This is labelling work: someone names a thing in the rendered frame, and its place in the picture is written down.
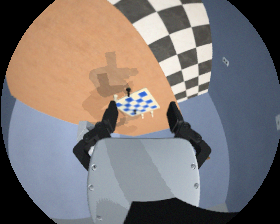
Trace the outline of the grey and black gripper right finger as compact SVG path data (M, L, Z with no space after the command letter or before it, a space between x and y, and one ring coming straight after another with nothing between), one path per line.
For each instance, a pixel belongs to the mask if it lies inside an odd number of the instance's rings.
M211 148L202 140L200 134L191 129L191 125L188 122L184 122L181 112L179 111L175 101L171 101L166 113L170 131L172 134L175 134L174 137L186 139L191 143L192 147L194 147L199 170L210 155Z

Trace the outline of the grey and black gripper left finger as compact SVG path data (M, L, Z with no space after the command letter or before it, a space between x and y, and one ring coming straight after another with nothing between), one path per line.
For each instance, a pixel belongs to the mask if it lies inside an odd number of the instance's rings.
M116 101L112 100L106 108L102 120L95 124L95 128L84 134L81 139L73 148L73 153L88 171L91 156L89 150L95 146L96 142L103 138L111 137L111 133L115 131L118 119L118 109Z

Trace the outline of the blue and cream chessboard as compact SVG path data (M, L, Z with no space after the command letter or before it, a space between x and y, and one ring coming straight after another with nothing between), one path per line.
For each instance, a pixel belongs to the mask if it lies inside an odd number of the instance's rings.
M118 99L116 105L117 109L127 113L130 116L135 116L135 109L137 110L136 115L138 115L160 108L159 104L156 102L146 87L131 93L130 97L127 95Z

